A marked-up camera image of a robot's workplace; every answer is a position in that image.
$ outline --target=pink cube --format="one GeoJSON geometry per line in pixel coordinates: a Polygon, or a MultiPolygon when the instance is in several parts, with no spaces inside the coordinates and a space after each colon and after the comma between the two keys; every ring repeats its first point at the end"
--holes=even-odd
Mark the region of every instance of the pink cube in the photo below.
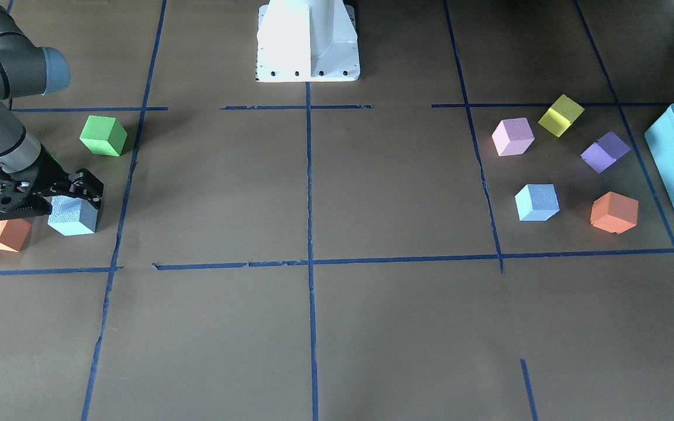
{"type": "Polygon", "coordinates": [[[499,157],[521,155],[535,141],[527,118],[508,118],[498,123],[493,132],[493,142],[499,157]]]}

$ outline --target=green cube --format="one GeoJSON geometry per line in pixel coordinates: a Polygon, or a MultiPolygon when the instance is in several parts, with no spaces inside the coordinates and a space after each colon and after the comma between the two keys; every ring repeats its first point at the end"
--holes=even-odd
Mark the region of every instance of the green cube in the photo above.
{"type": "Polygon", "coordinates": [[[558,98],[558,101],[545,112],[539,123],[556,137],[561,137],[582,112],[584,112],[582,106],[568,96],[561,95],[561,98],[558,98]]]}
{"type": "Polygon", "coordinates": [[[118,157],[126,142],[126,130],[113,117],[90,115],[80,140],[93,154],[118,157]]]}

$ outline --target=yellow cube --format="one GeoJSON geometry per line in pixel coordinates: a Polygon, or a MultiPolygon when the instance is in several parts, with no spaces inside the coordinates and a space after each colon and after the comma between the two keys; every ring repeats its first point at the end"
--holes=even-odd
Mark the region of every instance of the yellow cube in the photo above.
{"type": "Polygon", "coordinates": [[[561,95],[561,98],[558,98],[558,101],[545,112],[539,123],[556,137],[561,137],[582,112],[584,112],[582,106],[568,96],[561,95]]]}

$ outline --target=gray floor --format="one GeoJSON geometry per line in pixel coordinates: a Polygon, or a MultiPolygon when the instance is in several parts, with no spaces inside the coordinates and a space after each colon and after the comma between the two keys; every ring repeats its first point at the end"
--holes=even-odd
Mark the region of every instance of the gray floor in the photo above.
{"type": "Polygon", "coordinates": [[[361,79],[310,86],[254,81],[262,3],[2,3],[73,71],[13,109],[106,199],[94,235],[38,218],[0,251],[0,419],[674,420],[674,212],[644,140],[674,1],[361,0],[361,79]],[[556,139],[560,94],[586,111],[556,139]],[[90,114],[124,155],[78,141],[90,114]],[[498,157],[516,117],[537,140],[498,157]],[[578,155],[607,131],[634,151],[597,175],[578,155]],[[545,223],[517,218],[529,183],[556,186],[545,223]],[[590,226],[608,191],[637,227],[590,226]]]}

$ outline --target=purple cube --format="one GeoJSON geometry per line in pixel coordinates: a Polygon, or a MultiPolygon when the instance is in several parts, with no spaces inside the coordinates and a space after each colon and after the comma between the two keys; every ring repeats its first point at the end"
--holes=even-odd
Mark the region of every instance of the purple cube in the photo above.
{"type": "Polygon", "coordinates": [[[598,141],[592,143],[583,154],[581,159],[591,166],[592,170],[601,174],[607,170],[607,167],[613,165],[615,161],[623,155],[628,154],[631,148],[613,132],[608,132],[598,141]]]}
{"type": "Polygon", "coordinates": [[[499,157],[521,155],[535,141],[527,118],[508,118],[498,123],[493,142],[499,157]]]}

